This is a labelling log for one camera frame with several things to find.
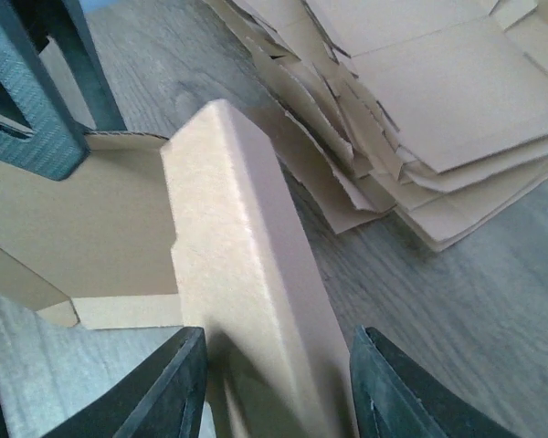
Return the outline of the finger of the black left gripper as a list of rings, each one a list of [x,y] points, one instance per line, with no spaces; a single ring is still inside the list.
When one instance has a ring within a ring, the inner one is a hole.
[[[61,50],[97,130],[125,130],[80,2],[37,0],[29,5]]]
[[[88,157],[81,128],[8,1],[0,1],[0,109],[4,107],[18,109],[31,131],[0,123],[0,162],[62,181]]]

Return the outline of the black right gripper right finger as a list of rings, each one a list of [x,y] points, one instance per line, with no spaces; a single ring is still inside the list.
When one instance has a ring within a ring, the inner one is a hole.
[[[354,332],[353,402],[362,437],[505,437],[376,328]]]

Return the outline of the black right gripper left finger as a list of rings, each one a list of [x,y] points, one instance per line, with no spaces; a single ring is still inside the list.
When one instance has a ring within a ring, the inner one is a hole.
[[[184,327],[124,379],[58,427],[60,437],[197,437],[206,335]]]

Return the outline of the brown cardboard box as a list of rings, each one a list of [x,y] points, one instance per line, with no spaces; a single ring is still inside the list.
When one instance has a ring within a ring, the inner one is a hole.
[[[90,134],[55,182],[0,162],[0,293],[63,327],[197,326],[232,437],[353,437],[349,351],[279,160],[279,108],[206,104],[171,139]]]

